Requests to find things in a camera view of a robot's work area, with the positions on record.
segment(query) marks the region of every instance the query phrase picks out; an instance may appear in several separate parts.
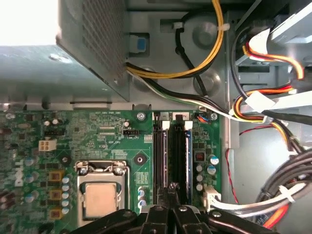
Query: green circuit board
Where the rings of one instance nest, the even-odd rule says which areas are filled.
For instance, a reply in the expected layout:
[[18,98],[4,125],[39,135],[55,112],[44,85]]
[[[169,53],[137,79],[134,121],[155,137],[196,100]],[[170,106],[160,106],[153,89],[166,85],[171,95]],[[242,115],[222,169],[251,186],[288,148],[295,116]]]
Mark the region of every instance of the green circuit board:
[[[141,113],[144,114],[143,120],[138,118]],[[215,175],[207,173],[209,155],[221,157],[219,120],[200,123],[194,118],[194,111],[188,113],[190,120],[194,121],[194,153],[205,151],[204,160],[194,162],[194,167],[203,166],[199,173],[203,175],[203,181],[199,183],[214,185],[220,192],[220,163],[215,165]],[[139,213],[139,188],[144,188],[146,204],[153,202],[152,111],[0,113],[0,129],[0,192],[14,193],[10,202],[0,203],[0,233],[66,234],[76,229],[79,197],[74,165],[79,160],[126,161],[131,169],[130,184],[125,188],[126,195],[130,194],[130,204],[127,205]],[[137,132],[125,134],[125,129]],[[55,150],[39,150],[40,140],[54,139]],[[137,161],[137,155],[143,158],[143,162]],[[193,203],[201,206],[201,192],[196,191],[199,183],[195,181],[198,172],[193,172]],[[63,177],[69,179],[65,184]],[[53,197],[58,192],[69,194],[65,199],[68,204],[63,203],[63,197]],[[62,212],[61,216],[53,216],[54,211]]]

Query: cpu socket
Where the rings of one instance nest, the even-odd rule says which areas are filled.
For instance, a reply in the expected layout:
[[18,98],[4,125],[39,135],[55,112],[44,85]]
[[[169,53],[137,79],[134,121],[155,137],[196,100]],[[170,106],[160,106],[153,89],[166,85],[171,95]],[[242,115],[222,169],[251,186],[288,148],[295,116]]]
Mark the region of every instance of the cpu socket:
[[77,161],[75,170],[79,227],[116,210],[129,208],[130,169],[125,161]]

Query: mesh vent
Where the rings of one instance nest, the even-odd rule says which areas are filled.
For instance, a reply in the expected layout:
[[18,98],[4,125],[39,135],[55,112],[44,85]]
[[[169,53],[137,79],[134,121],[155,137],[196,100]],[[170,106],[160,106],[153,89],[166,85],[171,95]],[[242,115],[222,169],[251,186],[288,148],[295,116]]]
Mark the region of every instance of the mesh vent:
[[111,75],[121,79],[124,67],[124,0],[84,0],[83,44]]

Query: black ram slot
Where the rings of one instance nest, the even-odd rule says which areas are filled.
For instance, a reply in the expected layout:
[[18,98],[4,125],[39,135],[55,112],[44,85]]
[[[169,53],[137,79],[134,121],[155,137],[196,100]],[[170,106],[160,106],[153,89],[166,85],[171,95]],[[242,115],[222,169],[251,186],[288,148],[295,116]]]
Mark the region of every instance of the black ram slot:
[[187,204],[186,189],[186,138],[183,123],[170,128],[170,175],[171,182],[178,183],[178,196],[181,204]]
[[155,115],[153,125],[153,203],[157,203],[157,190],[161,186],[161,152],[162,152],[162,129],[159,116]]

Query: motherboard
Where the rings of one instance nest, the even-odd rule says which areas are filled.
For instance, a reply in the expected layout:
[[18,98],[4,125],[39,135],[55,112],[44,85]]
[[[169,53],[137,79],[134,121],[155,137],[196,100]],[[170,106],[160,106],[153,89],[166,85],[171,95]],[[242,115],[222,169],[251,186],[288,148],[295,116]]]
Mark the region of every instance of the motherboard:
[[0,114],[0,233],[67,234],[174,186],[202,206],[221,192],[219,119],[152,111]]

